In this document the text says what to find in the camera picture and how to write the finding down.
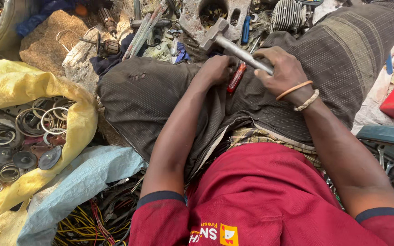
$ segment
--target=hand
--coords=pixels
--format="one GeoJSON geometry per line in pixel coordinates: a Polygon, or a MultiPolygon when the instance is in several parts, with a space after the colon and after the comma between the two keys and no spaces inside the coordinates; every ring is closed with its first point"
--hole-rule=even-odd
{"type": "Polygon", "coordinates": [[[229,75],[233,73],[235,59],[232,56],[219,56],[209,58],[195,75],[194,80],[198,80],[201,86],[206,89],[214,85],[227,82],[229,75]]]}
{"type": "MultiPolygon", "coordinates": [[[[308,81],[305,72],[296,57],[286,53],[281,47],[274,46],[266,49],[259,49],[253,53],[255,58],[269,59],[275,67],[275,73],[270,76],[266,71],[256,69],[255,75],[262,84],[275,96],[279,96],[288,89],[308,81]]],[[[282,99],[293,103],[296,106],[302,105],[314,93],[311,85],[305,85],[299,89],[288,93],[282,99]]]]}

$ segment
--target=hammer head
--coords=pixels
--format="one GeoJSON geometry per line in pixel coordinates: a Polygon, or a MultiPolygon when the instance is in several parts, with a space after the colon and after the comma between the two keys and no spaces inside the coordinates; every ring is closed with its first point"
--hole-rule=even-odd
{"type": "Polygon", "coordinates": [[[211,49],[212,44],[215,42],[215,38],[218,35],[223,35],[223,33],[227,31],[227,28],[229,28],[229,23],[227,20],[218,18],[215,25],[211,26],[209,31],[206,32],[205,38],[200,43],[200,49],[208,52],[211,49]]]}

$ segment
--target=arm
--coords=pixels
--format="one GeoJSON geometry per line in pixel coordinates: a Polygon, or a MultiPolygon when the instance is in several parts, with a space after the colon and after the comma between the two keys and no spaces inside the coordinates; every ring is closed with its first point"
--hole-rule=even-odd
{"type": "MultiPolygon", "coordinates": [[[[260,49],[256,57],[265,57],[275,66],[273,77],[256,70],[255,75],[274,95],[308,81],[300,62],[280,47],[260,49]]],[[[283,99],[296,107],[314,93],[311,85],[303,86],[283,99]]],[[[327,174],[336,186],[348,214],[379,207],[394,208],[394,189],[373,155],[317,98],[302,111],[317,154],[327,174]]]]}
{"type": "Polygon", "coordinates": [[[159,134],[145,174],[141,197],[161,190],[183,194],[183,169],[206,93],[227,81],[232,59],[215,56],[202,66],[159,134]]]}

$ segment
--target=dark blue sleeve cuff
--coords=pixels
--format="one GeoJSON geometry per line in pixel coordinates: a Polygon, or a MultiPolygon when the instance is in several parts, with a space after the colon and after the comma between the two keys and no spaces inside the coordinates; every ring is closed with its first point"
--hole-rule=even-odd
{"type": "Polygon", "coordinates": [[[355,220],[358,223],[361,223],[369,218],[381,215],[394,215],[394,208],[371,208],[361,212],[357,217],[355,217],[355,220]]]}
{"type": "Polygon", "coordinates": [[[175,199],[175,200],[179,200],[179,201],[185,203],[185,199],[179,193],[174,192],[174,191],[169,191],[169,190],[162,190],[162,191],[156,191],[156,192],[153,192],[153,193],[143,196],[139,200],[138,205],[136,206],[136,209],[142,207],[143,205],[145,205],[149,202],[154,202],[154,201],[158,201],[158,200],[165,200],[165,199],[175,199]]]}

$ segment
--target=light blue plastic sheet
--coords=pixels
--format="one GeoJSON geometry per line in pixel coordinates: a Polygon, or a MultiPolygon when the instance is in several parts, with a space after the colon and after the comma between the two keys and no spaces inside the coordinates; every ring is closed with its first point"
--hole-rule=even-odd
{"type": "Polygon", "coordinates": [[[29,216],[18,237],[18,246],[51,245],[57,223],[76,206],[91,199],[108,186],[106,183],[128,178],[147,163],[133,148],[95,146],[86,148],[54,180],[58,186],[40,204],[31,200],[29,216]]]}

